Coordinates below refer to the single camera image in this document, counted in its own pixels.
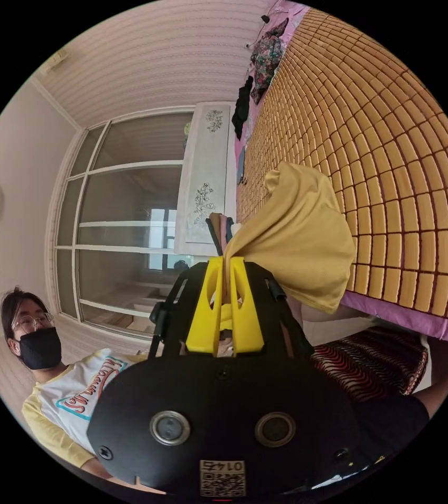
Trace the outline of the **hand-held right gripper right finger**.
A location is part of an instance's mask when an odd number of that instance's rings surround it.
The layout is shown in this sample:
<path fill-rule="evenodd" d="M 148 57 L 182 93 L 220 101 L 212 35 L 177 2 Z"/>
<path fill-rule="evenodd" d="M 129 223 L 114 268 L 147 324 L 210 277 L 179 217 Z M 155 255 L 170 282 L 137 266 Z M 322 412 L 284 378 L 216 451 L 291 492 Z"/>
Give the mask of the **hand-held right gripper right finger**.
<path fill-rule="evenodd" d="M 242 257 L 230 260 L 230 301 L 235 353 L 259 353 L 264 340 L 251 284 Z"/>

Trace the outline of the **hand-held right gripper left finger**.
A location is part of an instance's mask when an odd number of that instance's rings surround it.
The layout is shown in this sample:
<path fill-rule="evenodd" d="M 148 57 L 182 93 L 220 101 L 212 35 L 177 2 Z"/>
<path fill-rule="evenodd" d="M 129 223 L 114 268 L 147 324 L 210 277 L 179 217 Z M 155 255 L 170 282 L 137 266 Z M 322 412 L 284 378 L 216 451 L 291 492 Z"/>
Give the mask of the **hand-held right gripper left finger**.
<path fill-rule="evenodd" d="M 212 257 L 206 265 L 201 291 L 185 341 L 192 353 L 217 353 L 220 341 L 223 294 L 223 257 Z"/>

